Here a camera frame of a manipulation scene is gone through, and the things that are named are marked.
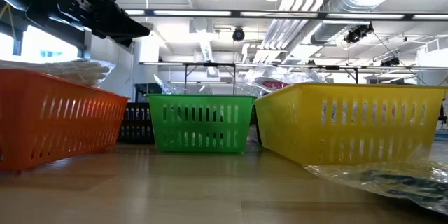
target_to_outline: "wooden table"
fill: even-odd
[[[117,146],[0,174],[0,223],[448,223],[445,216],[317,178],[252,146],[243,155]]]

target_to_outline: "clear plastic wrap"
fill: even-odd
[[[247,85],[245,83],[236,84],[235,88],[236,88],[236,93],[238,95],[262,97],[263,95],[267,94],[267,92],[264,91],[262,88],[254,86],[254,85]]]
[[[42,58],[34,62],[18,56],[3,57],[0,69],[28,69],[50,74],[82,85],[98,88],[101,82],[115,68],[114,64],[92,59],[77,59],[67,62],[54,62],[51,58]]]
[[[371,193],[409,199],[448,215],[448,166],[437,162],[382,162],[356,166],[305,165],[312,174]]]
[[[167,95],[212,95],[213,90],[208,84],[181,84],[181,83],[167,83],[163,80],[160,80],[156,75],[154,75],[155,81],[162,88],[162,94]]]
[[[303,69],[302,73],[291,73],[283,67],[268,66],[260,63],[256,68],[248,71],[243,82],[264,90],[264,92],[256,92],[255,94],[257,97],[261,97],[262,95],[260,94],[265,92],[271,93],[293,83],[324,83],[325,78],[312,69]],[[245,92],[247,95],[254,95],[254,90],[245,90],[248,91]]]

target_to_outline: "plastic basket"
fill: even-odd
[[[116,143],[127,98],[27,70],[0,70],[0,170]]]
[[[255,101],[263,146],[301,164],[428,155],[445,89],[299,83]]]
[[[149,103],[130,102],[126,105],[118,140],[130,144],[154,144]]]
[[[246,150],[254,97],[150,94],[155,144],[161,151]]]

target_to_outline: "black equipment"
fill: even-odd
[[[398,57],[392,57],[391,59],[386,59],[381,61],[381,67],[393,67],[400,65],[400,59]]]
[[[44,27],[56,20],[72,27],[90,29],[102,39],[107,36],[129,46],[133,38],[147,36],[150,30],[131,19],[116,0],[5,0],[23,11],[28,20]]]
[[[362,38],[365,38],[367,34],[373,32],[372,24],[369,25],[359,25],[355,29],[349,30],[349,34],[344,37],[344,41],[347,43],[357,43]]]
[[[243,41],[244,40],[243,28],[241,28],[241,27],[235,28],[232,38],[233,38],[233,41],[236,41],[236,42]]]

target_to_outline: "ceiling light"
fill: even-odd
[[[230,17],[230,11],[212,10],[154,10],[156,16]]]
[[[369,25],[369,21],[354,21],[354,20],[324,20],[324,24],[330,25]]]
[[[404,14],[370,14],[370,13],[330,13],[327,18],[347,18],[347,19],[389,19],[389,20],[399,20],[402,19]]]
[[[287,13],[287,12],[262,12],[242,11],[242,17],[274,17],[274,18],[316,18],[317,13]]]
[[[128,15],[145,15],[144,10],[126,10]]]
[[[436,14],[430,14],[430,15],[415,15],[413,17],[414,20],[446,20],[448,19],[448,15],[436,15]]]
[[[183,63],[170,63],[170,62],[140,62],[140,64],[150,65],[150,66],[183,66]]]
[[[253,67],[256,66],[256,64],[235,64],[236,67]]]

